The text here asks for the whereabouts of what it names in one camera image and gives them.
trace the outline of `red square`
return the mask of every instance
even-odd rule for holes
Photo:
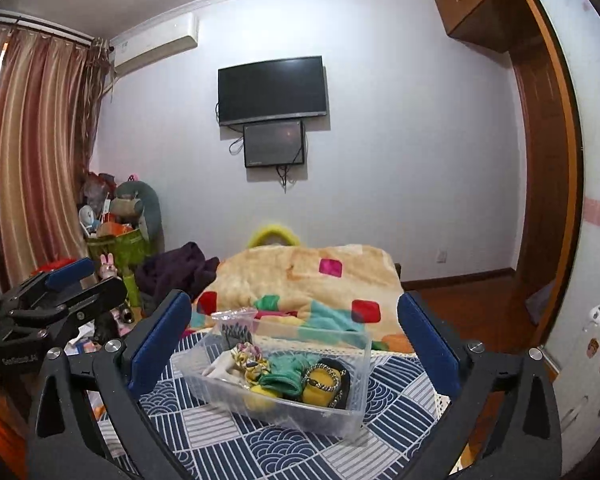
[[[378,323],[380,305],[375,301],[353,300],[351,302],[351,320],[356,323]]]
[[[198,298],[197,311],[199,314],[211,316],[218,309],[218,293],[212,290],[203,292]]]
[[[330,260],[323,258],[320,260],[320,273],[335,276],[336,278],[342,277],[342,262],[340,260]]]

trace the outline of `cartoon sticker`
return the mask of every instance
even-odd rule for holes
[[[591,338],[589,346],[587,346],[587,357],[591,359],[598,352],[598,348],[600,348],[598,340],[595,337]]]

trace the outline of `screw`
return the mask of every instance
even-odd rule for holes
[[[104,345],[104,349],[107,352],[117,352],[122,348],[122,341],[120,339],[112,339],[111,341],[107,341]]]
[[[531,357],[534,361],[541,361],[542,352],[538,348],[530,348],[529,357]]]
[[[466,346],[474,354],[481,354],[484,352],[484,343],[482,341],[472,340],[469,341]]]
[[[54,346],[51,350],[46,353],[46,356],[53,360],[56,359],[62,353],[62,349],[58,346]]]

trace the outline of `air conditioner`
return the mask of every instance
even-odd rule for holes
[[[115,48],[116,75],[123,76],[163,59],[198,46],[198,18],[187,12],[120,43]]]

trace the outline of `beige fleece blanket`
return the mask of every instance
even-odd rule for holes
[[[216,280],[194,302],[192,327],[209,326],[213,312],[254,306],[286,313],[280,322],[364,330],[375,348],[413,352],[398,325],[401,294],[391,256],[378,248],[262,246],[218,267]]]

